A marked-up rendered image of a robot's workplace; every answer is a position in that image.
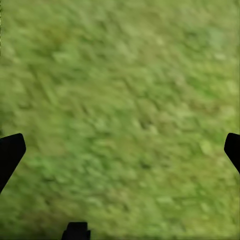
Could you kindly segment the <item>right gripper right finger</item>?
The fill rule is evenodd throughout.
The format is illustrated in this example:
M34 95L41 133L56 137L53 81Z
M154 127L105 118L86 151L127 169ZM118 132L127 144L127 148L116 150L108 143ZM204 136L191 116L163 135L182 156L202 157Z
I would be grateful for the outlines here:
M228 133L224 151L240 173L240 135Z

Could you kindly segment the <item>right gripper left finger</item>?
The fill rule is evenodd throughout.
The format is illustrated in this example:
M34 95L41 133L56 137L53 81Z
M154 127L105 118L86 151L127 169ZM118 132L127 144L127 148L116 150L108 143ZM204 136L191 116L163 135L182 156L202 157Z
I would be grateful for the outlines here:
M21 133L0 138L0 193L26 152Z

